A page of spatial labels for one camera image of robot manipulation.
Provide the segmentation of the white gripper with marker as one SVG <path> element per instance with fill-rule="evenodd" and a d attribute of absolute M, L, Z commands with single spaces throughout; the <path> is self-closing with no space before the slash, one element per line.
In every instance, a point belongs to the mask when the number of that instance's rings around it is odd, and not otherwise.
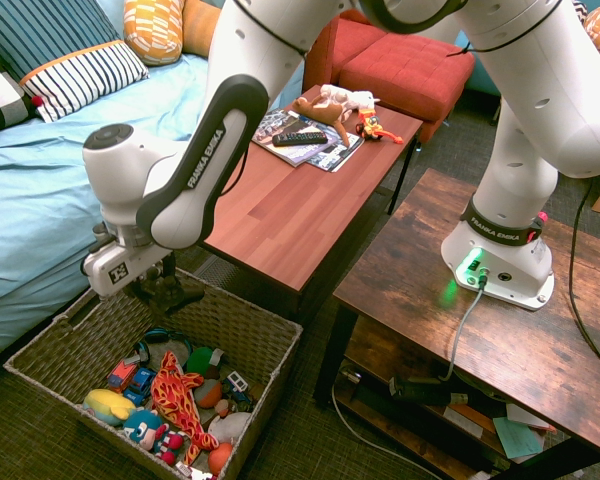
<path fill-rule="evenodd" d="M 161 260 L 164 283 L 176 285 L 175 253 L 155 244 L 131 248 L 113 241 L 97 252 L 89 253 L 83 261 L 83 270 L 98 295 L 109 297 L 124 288 L 129 298 L 145 302 L 141 283 L 134 280 Z"/>

